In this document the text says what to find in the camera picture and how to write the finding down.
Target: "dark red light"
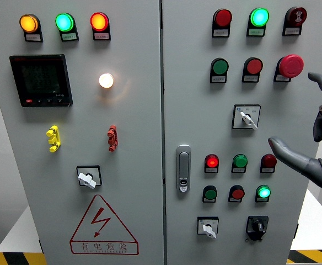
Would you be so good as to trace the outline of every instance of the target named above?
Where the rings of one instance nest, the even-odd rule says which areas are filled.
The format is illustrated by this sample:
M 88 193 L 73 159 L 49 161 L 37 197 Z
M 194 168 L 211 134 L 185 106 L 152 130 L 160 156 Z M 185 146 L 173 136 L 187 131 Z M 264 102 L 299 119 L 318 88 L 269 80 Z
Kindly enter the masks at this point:
M 270 153 L 263 156 L 261 159 L 262 167 L 275 167 L 277 164 L 276 157 Z
M 217 167 L 218 166 L 218 157 L 217 157 L 217 155 L 208 155 L 205 158 L 205 163 L 210 168 Z
M 290 54 L 282 58 L 278 69 L 284 77 L 293 78 L 303 71 L 303 67 L 304 61 L 302 57 L 297 54 Z
M 227 9 L 219 9 L 215 14 L 215 22 L 220 27 L 227 27 L 232 21 L 232 14 Z
M 262 70 L 262 61 L 259 59 L 253 59 L 247 65 L 247 71 L 252 75 L 258 74 L 261 70 Z

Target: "red triangle warning sign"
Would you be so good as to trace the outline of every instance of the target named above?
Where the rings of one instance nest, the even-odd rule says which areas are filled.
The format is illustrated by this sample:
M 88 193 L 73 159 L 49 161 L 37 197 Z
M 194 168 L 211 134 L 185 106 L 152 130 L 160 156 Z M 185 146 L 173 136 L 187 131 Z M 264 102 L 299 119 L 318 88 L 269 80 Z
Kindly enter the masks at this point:
M 139 255 L 139 243 L 112 207 L 95 195 L 71 240 L 73 254 Z

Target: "unlit green light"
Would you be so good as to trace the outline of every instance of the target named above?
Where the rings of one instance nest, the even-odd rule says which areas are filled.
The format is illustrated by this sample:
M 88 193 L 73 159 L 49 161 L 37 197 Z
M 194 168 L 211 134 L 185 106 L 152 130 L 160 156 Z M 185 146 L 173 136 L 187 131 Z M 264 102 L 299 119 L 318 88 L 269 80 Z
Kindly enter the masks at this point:
M 269 12 L 265 8 L 256 8 L 250 15 L 250 21 L 256 27 L 263 27 L 268 20 Z
M 260 198 L 267 198 L 270 196 L 270 193 L 270 188 L 267 185 L 262 185 L 257 189 L 257 194 Z
M 56 17 L 56 25 L 60 31 L 70 31 L 74 26 L 74 20 L 71 15 L 62 13 Z

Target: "emergency stop button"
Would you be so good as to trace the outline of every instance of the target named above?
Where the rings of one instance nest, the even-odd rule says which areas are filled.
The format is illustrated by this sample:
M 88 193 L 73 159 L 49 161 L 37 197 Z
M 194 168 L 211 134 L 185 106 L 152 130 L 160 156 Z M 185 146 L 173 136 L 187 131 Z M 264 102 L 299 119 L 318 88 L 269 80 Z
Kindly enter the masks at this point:
M 291 78 L 298 76 L 303 71 L 303 67 L 304 61 L 297 54 L 281 58 L 276 66 L 274 82 L 290 82 Z

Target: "orange indicator light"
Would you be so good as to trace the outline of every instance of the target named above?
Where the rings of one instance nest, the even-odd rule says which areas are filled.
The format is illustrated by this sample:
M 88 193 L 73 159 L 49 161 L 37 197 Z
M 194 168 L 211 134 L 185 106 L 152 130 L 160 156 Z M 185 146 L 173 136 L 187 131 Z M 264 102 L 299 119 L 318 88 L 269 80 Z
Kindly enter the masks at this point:
M 20 27 L 27 33 L 35 32 L 39 27 L 37 17 L 32 14 L 23 15 L 19 21 Z
M 90 18 L 90 24 L 96 31 L 104 31 L 108 25 L 108 17 L 101 12 L 94 13 Z

